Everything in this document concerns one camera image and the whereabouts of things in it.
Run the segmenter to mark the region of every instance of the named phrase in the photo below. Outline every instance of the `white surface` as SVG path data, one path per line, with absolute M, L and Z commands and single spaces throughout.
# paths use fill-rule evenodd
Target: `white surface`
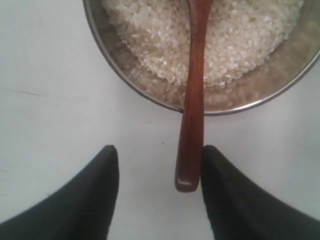
M 201 191 L 176 192 L 181 115 L 127 87 L 79 0 L 0 1 L 0 222 L 45 199 L 104 146 L 117 147 L 111 240 L 211 239 Z M 205 119 L 205 142 L 291 206 L 320 219 L 320 64 L 273 101 Z

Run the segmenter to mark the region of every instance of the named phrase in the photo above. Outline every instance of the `metal bowl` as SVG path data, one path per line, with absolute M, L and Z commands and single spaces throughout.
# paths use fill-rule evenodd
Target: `metal bowl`
M 159 79 L 141 66 L 110 24 L 101 0 L 83 2 L 93 36 L 119 77 L 146 99 L 182 112 L 185 88 Z M 232 114 L 259 106 L 298 82 L 320 57 L 319 13 L 319 0 L 304 0 L 297 26 L 269 60 L 224 88 L 205 89 L 205 114 Z

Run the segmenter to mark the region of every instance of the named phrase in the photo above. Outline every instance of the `rice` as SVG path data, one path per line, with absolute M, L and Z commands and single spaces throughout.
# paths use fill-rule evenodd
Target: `rice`
M 112 25 L 141 65 L 185 86 L 187 0 L 102 0 Z M 269 59 L 295 27 L 303 0 L 215 0 L 209 16 L 204 86 L 224 87 Z

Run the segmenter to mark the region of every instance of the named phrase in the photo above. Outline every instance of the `spoon handle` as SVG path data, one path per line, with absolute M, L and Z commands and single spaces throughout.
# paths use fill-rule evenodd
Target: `spoon handle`
M 188 0 L 190 56 L 184 109 L 175 168 L 175 187 L 194 192 L 200 180 L 204 145 L 204 56 L 209 13 L 213 0 Z

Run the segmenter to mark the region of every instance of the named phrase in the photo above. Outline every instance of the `wooden spoon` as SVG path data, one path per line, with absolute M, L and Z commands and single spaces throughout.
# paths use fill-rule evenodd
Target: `wooden spoon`
M 188 0 L 190 17 L 189 72 L 175 168 L 175 187 L 194 192 L 200 180 L 204 145 L 204 58 L 209 13 L 213 0 Z

